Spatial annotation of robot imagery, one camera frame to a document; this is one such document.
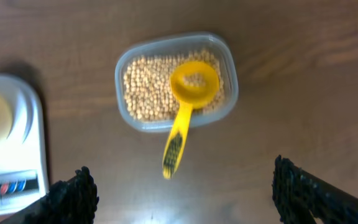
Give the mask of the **clear plastic container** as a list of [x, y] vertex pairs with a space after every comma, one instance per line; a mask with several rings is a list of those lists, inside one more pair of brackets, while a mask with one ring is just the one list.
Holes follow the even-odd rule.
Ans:
[[223, 103], [219, 108], [207, 114], [193, 114], [190, 122], [192, 128], [213, 123], [224, 118], [234, 107], [239, 95], [237, 73], [229, 47], [219, 36], [209, 32], [196, 32], [171, 35], [165, 38], [133, 46], [119, 59], [115, 70], [117, 105], [124, 121], [134, 129], [146, 133], [166, 133], [173, 125], [173, 119], [162, 121], [139, 121], [130, 115], [124, 99], [126, 86], [124, 75], [134, 60], [145, 57], [183, 55], [196, 50], [207, 50], [219, 62], [218, 72], [223, 85]]

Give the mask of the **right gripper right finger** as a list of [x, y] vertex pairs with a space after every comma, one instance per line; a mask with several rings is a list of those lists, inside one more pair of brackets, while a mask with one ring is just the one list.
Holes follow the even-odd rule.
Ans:
[[272, 200], [282, 223], [358, 223], [358, 198], [297, 167], [275, 159]]

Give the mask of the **yellow measuring scoop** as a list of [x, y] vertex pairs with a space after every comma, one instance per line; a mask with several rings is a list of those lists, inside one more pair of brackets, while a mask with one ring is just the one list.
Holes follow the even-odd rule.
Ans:
[[[204, 76], [205, 86], [196, 88], [184, 85], [183, 77], [193, 73]], [[215, 69], [207, 63], [186, 62], [178, 66], [170, 75], [170, 88], [179, 102], [179, 109], [163, 153], [162, 174], [165, 179], [171, 179], [180, 165], [193, 110], [212, 102], [219, 91], [219, 77]]]

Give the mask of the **soybeans in yellow scoop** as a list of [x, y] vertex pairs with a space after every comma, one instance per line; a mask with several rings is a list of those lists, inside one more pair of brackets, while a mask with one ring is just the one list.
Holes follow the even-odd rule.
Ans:
[[200, 73], [193, 73], [191, 75], [185, 75], [183, 77], [183, 83], [186, 86], [201, 88], [205, 86], [206, 80], [204, 76]]

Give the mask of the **pile of soybeans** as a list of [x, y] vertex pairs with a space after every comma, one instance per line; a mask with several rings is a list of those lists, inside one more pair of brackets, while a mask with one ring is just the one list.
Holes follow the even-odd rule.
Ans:
[[124, 101], [131, 117], [140, 121], [164, 121], [175, 118], [179, 102], [170, 88], [170, 75], [177, 66], [189, 62], [207, 63], [217, 71], [219, 91], [208, 105], [194, 110], [194, 114], [208, 114], [222, 107], [225, 100], [221, 63], [207, 49], [189, 51], [187, 54], [141, 55], [133, 59], [124, 71]]

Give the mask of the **white digital kitchen scale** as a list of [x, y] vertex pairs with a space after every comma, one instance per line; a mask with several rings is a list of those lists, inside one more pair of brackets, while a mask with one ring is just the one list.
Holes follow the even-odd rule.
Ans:
[[0, 100], [12, 120], [0, 137], [0, 215], [7, 215], [44, 197], [49, 184], [38, 94], [25, 81], [0, 74]]

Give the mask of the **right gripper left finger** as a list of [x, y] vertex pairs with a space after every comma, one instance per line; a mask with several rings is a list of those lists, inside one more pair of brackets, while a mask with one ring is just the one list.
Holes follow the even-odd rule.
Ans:
[[54, 183], [46, 196], [0, 224], [93, 224], [98, 202], [97, 186], [83, 166], [73, 178]]

